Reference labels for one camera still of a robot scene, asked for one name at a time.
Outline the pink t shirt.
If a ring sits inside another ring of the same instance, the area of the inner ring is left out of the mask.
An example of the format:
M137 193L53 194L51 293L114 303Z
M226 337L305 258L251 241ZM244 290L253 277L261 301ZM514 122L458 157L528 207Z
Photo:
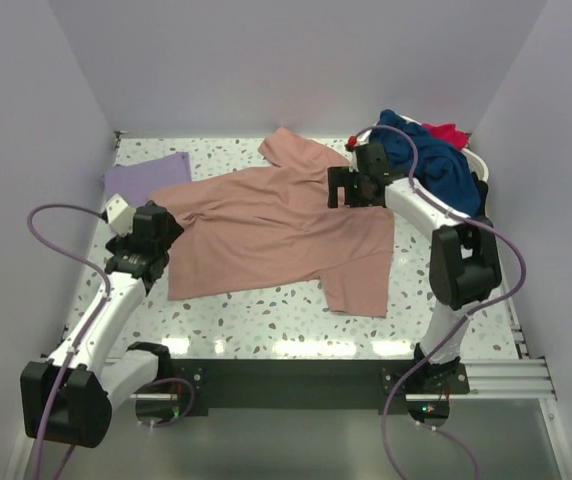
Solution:
M385 317L392 211L328 207L327 170L348 161L320 143L280 128L259 152L264 166L151 194L184 229L170 252L169 299L318 280L331 311Z

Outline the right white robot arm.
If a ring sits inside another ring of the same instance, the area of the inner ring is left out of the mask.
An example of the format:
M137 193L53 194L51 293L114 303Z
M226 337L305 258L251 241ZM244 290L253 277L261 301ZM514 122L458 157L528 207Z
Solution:
M408 171L393 168L382 144L352 137L345 149L352 154L351 165L328 169L328 206L385 207L430 240L429 285L436 303L406 382L435 392L458 367L468 310L502 281L492 223L480 216L471 224L471 217L448 207Z

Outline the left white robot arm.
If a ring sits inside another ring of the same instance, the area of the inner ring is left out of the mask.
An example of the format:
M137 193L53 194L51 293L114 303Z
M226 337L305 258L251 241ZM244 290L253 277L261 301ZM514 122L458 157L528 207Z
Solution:
M20 375L28 437L94 448L105 437L113 412L146 387L162 392L175 371L169 349L136 342L116 363L106 360L125 323L169 263L182 227L152 201L133 208L119 195L99 213L114 232L105 266L93 265L102 284L74 329L46 358Z

